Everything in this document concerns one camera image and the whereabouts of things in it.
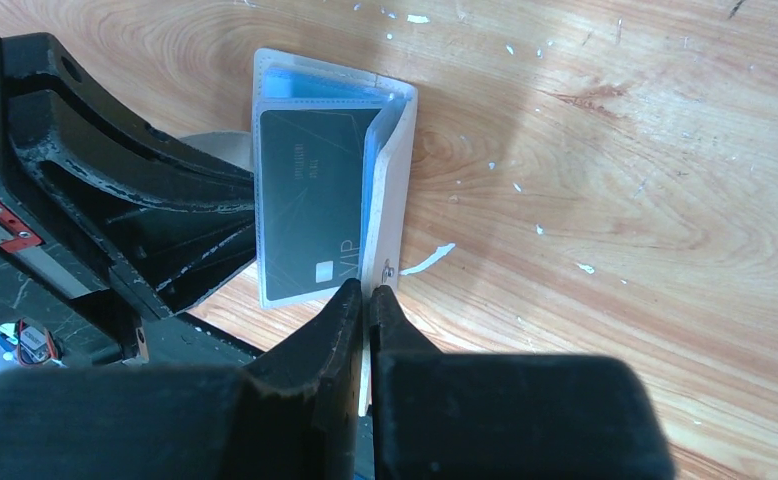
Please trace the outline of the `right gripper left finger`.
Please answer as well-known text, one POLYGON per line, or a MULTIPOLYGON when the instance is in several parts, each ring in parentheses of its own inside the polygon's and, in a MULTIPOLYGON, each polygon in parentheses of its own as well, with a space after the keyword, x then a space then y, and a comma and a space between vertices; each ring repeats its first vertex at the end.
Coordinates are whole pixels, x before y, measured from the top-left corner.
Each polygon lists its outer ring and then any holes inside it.
POLYGON ((0 479, 350 479, 363 299, 239 366, 0 374, 0 479))

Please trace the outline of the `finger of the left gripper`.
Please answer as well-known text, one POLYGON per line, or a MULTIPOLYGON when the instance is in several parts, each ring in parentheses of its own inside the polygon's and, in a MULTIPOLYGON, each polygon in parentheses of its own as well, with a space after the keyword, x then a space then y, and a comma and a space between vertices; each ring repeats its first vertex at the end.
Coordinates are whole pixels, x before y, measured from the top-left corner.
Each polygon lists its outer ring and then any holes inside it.
POLYGON ((43 189, 56 174, 114 198, 174 212, 247 212, 254 177, 153 127, 49 33, 0 39, 9 142, 43 189))
POLYGON ((107 285, 145 315, 193 308, 255 257, 254 208, 158 210, 109 196, 63 172, 50 189, 25 173, 93 247, 95 268, 107 285))

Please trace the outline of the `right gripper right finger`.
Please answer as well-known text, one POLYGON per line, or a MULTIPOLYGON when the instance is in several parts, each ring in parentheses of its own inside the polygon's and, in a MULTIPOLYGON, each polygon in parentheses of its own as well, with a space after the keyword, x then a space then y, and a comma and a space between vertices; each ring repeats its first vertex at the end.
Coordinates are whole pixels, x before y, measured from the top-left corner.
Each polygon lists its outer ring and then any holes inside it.
POLYGON ((380 479, 671 479, 647 391, 616 358, 445 353, 394 291, 369 302, 380 479))

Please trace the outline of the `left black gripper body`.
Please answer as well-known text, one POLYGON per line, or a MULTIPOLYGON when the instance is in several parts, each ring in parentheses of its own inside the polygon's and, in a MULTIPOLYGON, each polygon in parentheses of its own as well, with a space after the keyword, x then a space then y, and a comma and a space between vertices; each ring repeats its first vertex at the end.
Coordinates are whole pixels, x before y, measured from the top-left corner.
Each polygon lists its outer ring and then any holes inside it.
POLYGON ((67 365, 145 364, 140 317, 49 232, 61 210, 23 173, 6 132, 0 38, 0 325, 44 332, 50 357, 67 365))

